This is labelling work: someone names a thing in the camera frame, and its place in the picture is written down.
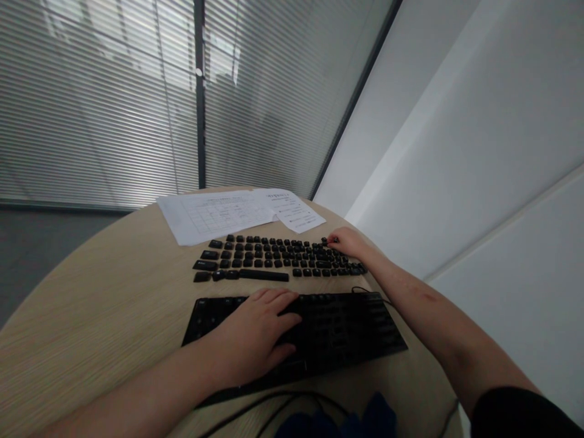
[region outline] white paper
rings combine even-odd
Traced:
[[[257,196],[267,208],[278,216],[282,223],[298,234],[319,226],[326,221],[298,196],[283,189],[255,189]]]
[[[274,212],[247,190],[164,196],[156,202],[181,246],[197,245],[274,220]]]

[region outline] left hand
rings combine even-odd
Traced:
[[[292,344],[274,348],[280,336],[302,320],[295,313],[278,316],[296,298],[298,294],[288,289],[259,289],[196,342],[204,344],[212,358],[219,388],[249,383],[296,351]]]

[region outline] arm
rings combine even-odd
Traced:
[[[462,310],[390,262],[357,231],[339,228],[328,237],[328,245],[367,266],[407,325],[442,365],[469,418],[479,397],[489,389],[516,386],[540,393]]]
[[[278,316],[297,297],[259,290],[208,335],[35,436],[166,436],[214,392],[261,377],[295,351],[274,345],[301,321],[294,313]]]

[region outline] horizontal blinds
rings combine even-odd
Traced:
[[[137,208],[198,188],[191,1],[4,0],[0,198]]]
[[[207,185],[309,197],[390,6],[206,0]]]

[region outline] hand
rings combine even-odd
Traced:
[[[363,254],[371,250],[371,247],[363,240],[361,235],[348,227],[340,227],[334,230],[328,237],[328,246],[359,260],[361,260]]]
[[[278,316],[296,298],[298,294],[287,289],[259,289],[199,340],[213,358],[220,389],[249,383],[296,351],[292,344],[274,348],[280,336],[302,320],[295,313]]]

